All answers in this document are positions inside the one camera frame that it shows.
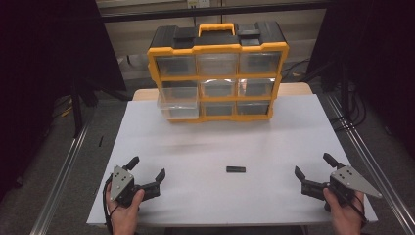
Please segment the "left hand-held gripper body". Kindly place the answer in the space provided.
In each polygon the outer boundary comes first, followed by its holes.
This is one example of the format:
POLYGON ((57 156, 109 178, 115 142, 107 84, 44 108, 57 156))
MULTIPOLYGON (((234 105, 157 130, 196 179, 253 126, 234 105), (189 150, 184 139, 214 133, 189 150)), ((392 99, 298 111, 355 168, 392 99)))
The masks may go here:
POLYGON ((134 176, 125 167, 116 165, 112 176, 111 200, 117 201, 122 207, 128 208, 135 196, 135 193, 143 189, 145 195, 143 200, 147 201, 158 197, 161 194, 161 184, 154 182, 139 185, 134 182, 134 176))

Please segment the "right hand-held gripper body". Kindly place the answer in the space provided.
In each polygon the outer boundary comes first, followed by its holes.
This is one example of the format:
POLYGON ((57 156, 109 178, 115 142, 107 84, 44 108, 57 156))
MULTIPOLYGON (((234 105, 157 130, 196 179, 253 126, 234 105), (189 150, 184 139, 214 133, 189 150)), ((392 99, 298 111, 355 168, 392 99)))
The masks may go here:
POLYGON ((382 198, 383 194, 366 180, 356 169, 350 165, 343 166, 330 175, 328 182, 315 182, 308 180, 303 173, 300 174, 301 193, 303 195, 325 200, 323 189, 329 188, 337 197, 341 206, 351 204, 355 192, 382 198))

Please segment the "person's left hand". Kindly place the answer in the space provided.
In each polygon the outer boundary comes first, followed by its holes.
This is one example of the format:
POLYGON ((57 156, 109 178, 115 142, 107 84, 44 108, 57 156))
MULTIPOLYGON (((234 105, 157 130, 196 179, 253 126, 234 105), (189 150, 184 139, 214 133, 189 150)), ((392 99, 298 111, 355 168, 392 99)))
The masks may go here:
POLYGON ((112 184, 109 184, 106 189, 106 204, 111 214, 113 235, 134 235, 137 229, 138 211, 145 191, 142 189, 137 191, 131 205, 123 208, 118 205, 117 201, 111 200, 111 189, 112 184))

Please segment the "person's right hand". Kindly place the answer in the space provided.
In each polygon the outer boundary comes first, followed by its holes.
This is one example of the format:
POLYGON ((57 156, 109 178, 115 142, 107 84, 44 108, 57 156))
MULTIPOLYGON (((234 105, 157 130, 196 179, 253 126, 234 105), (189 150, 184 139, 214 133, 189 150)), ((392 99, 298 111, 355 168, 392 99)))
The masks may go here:
POLYGON ((342 207, 336 195, 328 188, 323 190, 323 194, 331 207, 335 235, 360 235, 362 226, 360 215, 350 206, 342 207))

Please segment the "clear plastic drawer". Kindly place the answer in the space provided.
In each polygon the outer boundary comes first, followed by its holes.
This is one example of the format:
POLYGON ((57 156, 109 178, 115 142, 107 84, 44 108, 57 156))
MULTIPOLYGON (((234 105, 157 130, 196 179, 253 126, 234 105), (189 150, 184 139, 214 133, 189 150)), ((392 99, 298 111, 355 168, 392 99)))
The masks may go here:
POLYGON ((166 119, 197 119, 200 116, 197 87, 162 88, 158 108, 166 119))

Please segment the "black metal stand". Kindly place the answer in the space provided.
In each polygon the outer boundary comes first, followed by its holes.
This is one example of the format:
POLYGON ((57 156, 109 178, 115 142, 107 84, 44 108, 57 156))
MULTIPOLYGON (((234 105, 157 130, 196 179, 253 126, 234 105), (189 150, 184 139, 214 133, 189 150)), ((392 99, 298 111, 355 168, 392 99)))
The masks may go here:
POLYGON ((87 107, 95 107, 98 104, 98 98, 94 93, 92 81, 87 78, 74 78, 72 80, 70 96, 75 125, 74 137, 77 138, 83 128, 80 101, 83 101, 87 107))

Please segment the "black curtain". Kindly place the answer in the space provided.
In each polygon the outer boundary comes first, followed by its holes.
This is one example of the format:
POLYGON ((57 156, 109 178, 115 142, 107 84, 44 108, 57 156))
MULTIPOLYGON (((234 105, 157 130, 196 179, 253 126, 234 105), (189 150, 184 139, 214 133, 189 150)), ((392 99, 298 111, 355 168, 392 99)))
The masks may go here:
POLYGON ((24 174, 55 101, 124 91, 97 0, 0 0, 0 202, 24 174))
POLYGON ((415 159, 415 0, 328 0, 307 70, 342 70, 415 159))

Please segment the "yellow and black drawer organizer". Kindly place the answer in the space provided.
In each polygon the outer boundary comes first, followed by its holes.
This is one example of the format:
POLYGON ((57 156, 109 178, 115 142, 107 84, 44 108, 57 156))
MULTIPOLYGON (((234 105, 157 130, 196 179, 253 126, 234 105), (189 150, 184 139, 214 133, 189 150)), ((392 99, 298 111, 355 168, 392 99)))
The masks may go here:
POLYGON ((290 46, 275 22, 161 26, 148 49, 160 90, 197 87, 200 116, 169 120, 252 121, 273 116, 290 46))

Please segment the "black horizontal bar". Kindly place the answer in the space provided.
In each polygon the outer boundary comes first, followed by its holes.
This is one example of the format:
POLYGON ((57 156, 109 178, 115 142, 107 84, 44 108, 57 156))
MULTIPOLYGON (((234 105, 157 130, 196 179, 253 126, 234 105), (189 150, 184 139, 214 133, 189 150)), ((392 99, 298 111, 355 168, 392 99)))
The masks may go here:
POLYGON ((293 2, 278 4, 261 4, 246 6, 210 7, 199 9, 179 9, 142 13, 105 14, 100 18, 103 23, 149 21, 176 18, 195 18, 217 15, 239 15, 247 13, 267 13, 284 11, 301 11, 329 8, 332 0, 317 0, 311 2, 293 2))

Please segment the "aluminium floor rail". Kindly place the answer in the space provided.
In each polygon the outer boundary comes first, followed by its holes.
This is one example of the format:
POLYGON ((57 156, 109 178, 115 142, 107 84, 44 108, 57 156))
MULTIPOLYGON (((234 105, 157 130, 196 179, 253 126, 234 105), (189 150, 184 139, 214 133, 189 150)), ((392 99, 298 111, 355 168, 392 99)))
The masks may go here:
POLYGON ((401 200, 393 188, 390 181, 381 170, 374 156, 366 146, 362 137, 359 135, 355 126, 343 117, 342 106, 340 101, 335 95, 329 95, 327 100, 335 112, 336 116, 340 119, 342 128, 346 131, 348 138, 356 149, 359 157, 363 160, 365 166, 368 168, 372 178, 379 187, 383 198, 387 201, 393 214, 397 218, 399 224, 403 228, 406 235, 415 235, 415 217, 413 216, 410 209, 401 200))
POLYGON ((63 191, 67 185, 69 175, 81 150, 89 127, 90 123, 85 123, 77 133, 76 137, 72 140, 63 166, 59 171, 47 200, 42 207, 42 210, 40 211, 40 214, 38 215, 29 235, 47 235, 47 231, 63 196, 63 191))

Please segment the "white wall outlet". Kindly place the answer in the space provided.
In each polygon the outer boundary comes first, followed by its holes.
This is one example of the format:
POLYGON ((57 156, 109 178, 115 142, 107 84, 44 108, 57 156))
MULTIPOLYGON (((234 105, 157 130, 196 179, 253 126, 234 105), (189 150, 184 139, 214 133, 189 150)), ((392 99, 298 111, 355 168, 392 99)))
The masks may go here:
POLYGON ((187 0, 187 7, 189 9, 208 8, 210 0, 187 0))

